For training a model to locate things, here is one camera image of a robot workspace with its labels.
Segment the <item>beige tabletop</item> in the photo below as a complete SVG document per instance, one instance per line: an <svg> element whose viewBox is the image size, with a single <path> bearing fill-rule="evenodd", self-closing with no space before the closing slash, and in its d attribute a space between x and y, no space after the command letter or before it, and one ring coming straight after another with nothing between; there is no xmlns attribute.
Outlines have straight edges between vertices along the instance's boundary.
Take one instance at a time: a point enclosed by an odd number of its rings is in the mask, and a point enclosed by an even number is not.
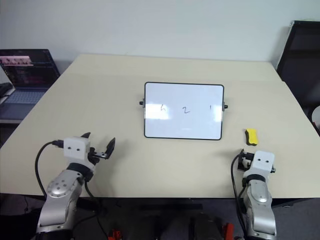
<svg viewBox="0 0 320 240"><path fill-rule="evenodd" d="M145 138L139 101L148 81L224 85L222 139ZM246 145L246 128L257 129L258 146ZM40 195L40 147L85 132L98 151L116 137L89 182L97 197L233 197L230 165L242 148L275 154L272 197L320 197L320 138L267 62L80 55L1 148L0 192ZM39 160L43 185L66 167L62 149L48 146ZM235 171L238 188L242 175Z"/></svg>

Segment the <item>laptop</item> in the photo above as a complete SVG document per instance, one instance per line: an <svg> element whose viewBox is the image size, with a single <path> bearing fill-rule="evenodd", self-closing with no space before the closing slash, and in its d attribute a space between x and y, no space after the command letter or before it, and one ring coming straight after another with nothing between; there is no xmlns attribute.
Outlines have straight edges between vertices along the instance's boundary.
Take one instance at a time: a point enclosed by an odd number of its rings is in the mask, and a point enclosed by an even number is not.
<svg viewBox="0 0 320 240"><path fill-rule="evenodd" d="M0 49L0 66L15 88L0 120L23 120L60 76L48 49Z"/></svg>

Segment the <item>laptop keyboard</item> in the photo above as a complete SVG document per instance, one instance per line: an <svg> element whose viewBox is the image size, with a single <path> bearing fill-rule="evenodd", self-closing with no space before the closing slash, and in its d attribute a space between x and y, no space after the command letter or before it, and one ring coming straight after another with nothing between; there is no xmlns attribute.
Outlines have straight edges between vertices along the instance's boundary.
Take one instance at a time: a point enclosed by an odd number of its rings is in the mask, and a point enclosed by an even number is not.
<svg viewBox="0 0 320 240"><path fill-rule="evenodd" d="M5 101L8 104L36 104L44 91L14 91Z"/></svg>

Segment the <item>whiteboard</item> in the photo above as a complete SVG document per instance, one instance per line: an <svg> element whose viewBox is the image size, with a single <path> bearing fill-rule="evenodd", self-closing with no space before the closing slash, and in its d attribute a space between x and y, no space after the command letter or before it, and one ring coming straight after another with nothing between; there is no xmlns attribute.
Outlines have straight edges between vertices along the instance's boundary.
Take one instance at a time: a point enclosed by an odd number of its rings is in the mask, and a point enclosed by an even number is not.
<svg viewBox="0 0 320 240"><path fill-rule="evenodd" d="M146 82L144 136L220 140L224 86Z"/></svg>

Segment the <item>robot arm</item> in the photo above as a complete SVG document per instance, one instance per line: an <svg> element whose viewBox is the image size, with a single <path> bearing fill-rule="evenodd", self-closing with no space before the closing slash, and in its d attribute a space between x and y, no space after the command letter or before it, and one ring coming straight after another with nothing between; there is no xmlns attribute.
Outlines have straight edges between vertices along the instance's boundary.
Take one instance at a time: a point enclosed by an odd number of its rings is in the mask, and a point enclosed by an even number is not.
<svg viewBox="0 0 320 240"><path fill-rule="evenodd" d="M89 135L86 133L82 137L68 137L53 143L63 148L69 165L47 187L47 198L36 229L38 240L72 238L76 204L82 185L94 175L99 158L108 159L111 156L116 142L113 138L106 152L97 153L94 147L90 147Z"/></svg>
<svg viewBox="0 0 320 240"><path fill-rule="evenodd" d="M246 210L246 239L276 240L275 216L271 208L272 197L268 190L269 174L275 155L271 152L257 151L255 154L241 151L238 169L245 171L242 186L247 187L243 198Z"/></svg>

